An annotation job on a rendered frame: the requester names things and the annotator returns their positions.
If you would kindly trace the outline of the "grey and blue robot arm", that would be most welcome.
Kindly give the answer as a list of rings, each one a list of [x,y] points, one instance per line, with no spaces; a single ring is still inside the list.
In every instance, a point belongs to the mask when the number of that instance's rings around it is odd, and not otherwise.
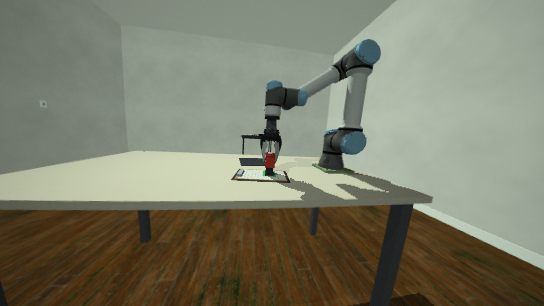
[[[280,116],[281,108],[290,110],[294,106],[304,106],[307,98],[332,83],[348,78],[342,125],[338,129],[325,131],[323,152],[318,162],[320,167],[342,170],[342,153],[355,155],[366,146],[367,139],[360,126],[362,111],[367,79],[380,56],[379,45],[374,40],[366,39],[329,67],[328,71],[298,89],[284,88],[280,81],[269,81],[265,92],[265,115]]]

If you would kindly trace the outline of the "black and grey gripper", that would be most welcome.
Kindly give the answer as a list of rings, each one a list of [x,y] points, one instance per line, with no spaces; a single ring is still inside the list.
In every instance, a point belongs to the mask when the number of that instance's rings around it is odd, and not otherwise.
[[[279,116],[271,116],[271,115],[267,115],[265,116],[265,119],[268,119],[268,120],[280,120],[280,117]],[[281,145],[282,145],[282,140],[281,140],[281,136],[279,136],[279,130],[277,130],[277,135],[276,137],[266,137],[265,136],[265,131],[266,129],[264,129],[264,135],[262,134],[262,137],[261,137],[261,140],[260,140],[260,146],[261,146],[261,152],[262,152],[262,158],[263,158],[263,162],[265,163],[265,154],[266,154],[266,148],[268,146],[267,142],[268,141],[273,141],[275,142],[274,144],[274,148],[275,148],[275,163],[278,159],[278,156],[279,156],[279,152],[280,152],[280,149],[281,149]],[[266,141],[267,140],[267,141]]]

